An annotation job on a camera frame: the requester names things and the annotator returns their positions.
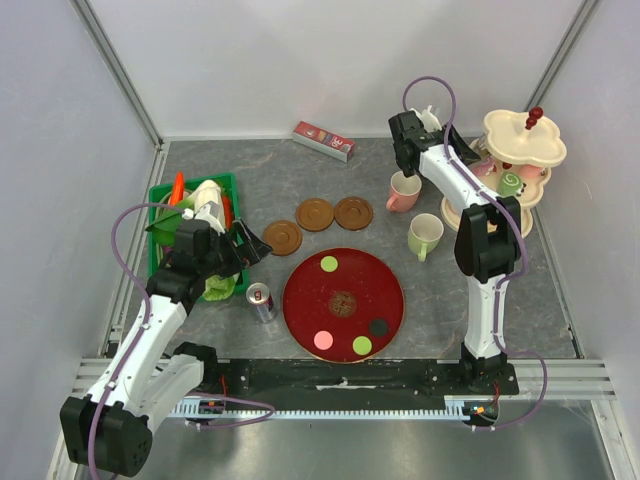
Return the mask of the black sandwich cookie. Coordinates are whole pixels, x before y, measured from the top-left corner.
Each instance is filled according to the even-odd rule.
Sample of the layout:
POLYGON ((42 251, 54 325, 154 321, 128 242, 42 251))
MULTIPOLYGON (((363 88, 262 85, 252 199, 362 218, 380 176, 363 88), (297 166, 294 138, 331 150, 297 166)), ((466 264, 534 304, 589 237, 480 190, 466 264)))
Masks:
POLYGON ((383 318, 375 318, 369 323, 369 333, 376 337, 385 337, 389 332, 389 325, 383 318))

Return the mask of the pink swirl cake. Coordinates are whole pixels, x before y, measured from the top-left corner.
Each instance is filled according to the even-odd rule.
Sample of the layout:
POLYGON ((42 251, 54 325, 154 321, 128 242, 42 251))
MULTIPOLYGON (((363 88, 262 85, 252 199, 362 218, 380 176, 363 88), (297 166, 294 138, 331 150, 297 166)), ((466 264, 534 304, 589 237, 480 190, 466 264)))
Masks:
POLYGON ((492 157, 486 157, 482 161, 478 162, 472 169, 472 172, 477 177, 488 176, 495 171, 496 165, 492 157))
POLYGON ((536 165, 525 164, 520 167, 518 174, 523 179, 535 179, 544 177, 546 175, 546 169, 536 165))

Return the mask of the green swirl cake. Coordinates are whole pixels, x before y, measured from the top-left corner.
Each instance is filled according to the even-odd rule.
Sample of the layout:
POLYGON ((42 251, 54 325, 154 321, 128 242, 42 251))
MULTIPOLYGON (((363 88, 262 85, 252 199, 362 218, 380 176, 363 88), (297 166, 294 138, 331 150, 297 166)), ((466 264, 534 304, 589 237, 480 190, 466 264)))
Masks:
POLYGON ((509 170, 504 171, 498 181, 497 193, 500 197, 520 197, 526 188, 522 178, 509 170))

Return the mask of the dark red round tray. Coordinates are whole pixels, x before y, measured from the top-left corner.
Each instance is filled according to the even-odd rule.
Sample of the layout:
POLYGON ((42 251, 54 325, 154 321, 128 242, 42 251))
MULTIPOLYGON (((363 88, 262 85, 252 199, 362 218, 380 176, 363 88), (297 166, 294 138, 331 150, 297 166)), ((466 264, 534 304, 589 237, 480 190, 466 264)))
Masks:
POLYGON ((285 324, 296 342, 311 355, 330 362, 362 362, 382 350, 400 330, 405 314, 403 289, 393 271, 379 258, 354 248, 331 248, 309 256, 290 274, 282 296, 285 324), (321 269, 324 256, 338 260, 332 273, 321 269), (385 337, 369 333, 369 323, 383 318, 389 325, 385 337), (322 351, 314 346, 319 331, 333 335, 333 345, 322 351), (373 344, 367 356, 352 349, 358 336, 373 344))

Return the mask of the metal tongs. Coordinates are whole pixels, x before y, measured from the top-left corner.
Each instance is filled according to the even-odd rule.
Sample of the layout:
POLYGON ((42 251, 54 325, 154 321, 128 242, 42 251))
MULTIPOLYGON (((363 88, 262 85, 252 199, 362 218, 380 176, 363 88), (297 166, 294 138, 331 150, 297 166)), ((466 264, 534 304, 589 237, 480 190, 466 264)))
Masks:
POLYGON ((483 134, 479 138, 476 139, 474 150, 481 155, 484 155, 488 152, 486 147, 486 134, 483 134))

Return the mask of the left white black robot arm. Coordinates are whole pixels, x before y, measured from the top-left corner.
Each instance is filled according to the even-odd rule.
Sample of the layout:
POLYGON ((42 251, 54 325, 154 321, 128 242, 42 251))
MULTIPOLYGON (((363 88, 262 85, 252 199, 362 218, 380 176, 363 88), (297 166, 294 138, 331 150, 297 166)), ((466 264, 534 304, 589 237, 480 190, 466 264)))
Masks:
POLYGON ((232 278, 271 253, 241 219, 220 233, 204 219, 183 221, 174 247, 143 289, 138 316, 99 379, 60 410, 70 460, 89 469, 133 477, 144 466, 153 435, 171 410, 191 391, 217 387, 220 369, 213 352, 173 356, 156 365, 177 329, 202 296, 212 276, 232 278))

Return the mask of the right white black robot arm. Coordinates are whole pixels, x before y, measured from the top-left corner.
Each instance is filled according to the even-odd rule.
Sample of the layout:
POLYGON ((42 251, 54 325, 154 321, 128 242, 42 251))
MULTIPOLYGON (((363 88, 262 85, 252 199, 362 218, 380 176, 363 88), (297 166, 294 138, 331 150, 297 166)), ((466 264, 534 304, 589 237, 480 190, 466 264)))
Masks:
POLYGON ((519 202, 497 196, 472 176, 448 145, 448 129, 427 132, 413 111, 398 113, 388 123, 401 171, 430 180, 460 214, 454 256, 467 277, 469 320, 458 365, 448 367, 442 379, 444 392, 517 394, 503 317, 509 276, 524 250, 519 202))

